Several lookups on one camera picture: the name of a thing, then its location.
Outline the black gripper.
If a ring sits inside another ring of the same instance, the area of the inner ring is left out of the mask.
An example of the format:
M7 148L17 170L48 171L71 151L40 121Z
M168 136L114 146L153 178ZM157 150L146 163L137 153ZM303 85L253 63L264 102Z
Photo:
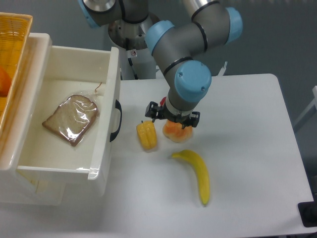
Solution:
M182 129L185 129L190 126L197 127L200 121L200 112L191 112L184 116L182 112L171 112L167 107L166 101L163 106L151 101L146 108L145 117L150 118L152 122L166 118L171 122L182 124Z

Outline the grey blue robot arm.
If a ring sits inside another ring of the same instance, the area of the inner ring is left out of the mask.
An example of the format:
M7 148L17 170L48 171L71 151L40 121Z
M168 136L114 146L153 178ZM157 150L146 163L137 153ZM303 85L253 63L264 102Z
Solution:
M147 50L169 85L165 102L150 102L145 115L196 127L196 105L207 94L211 72L194 56L238 39L243 31L240 13L217 0L186 0L191 21L175 27L150 13L146 0L81 0L92 27L108 25L112 42L126 51Z

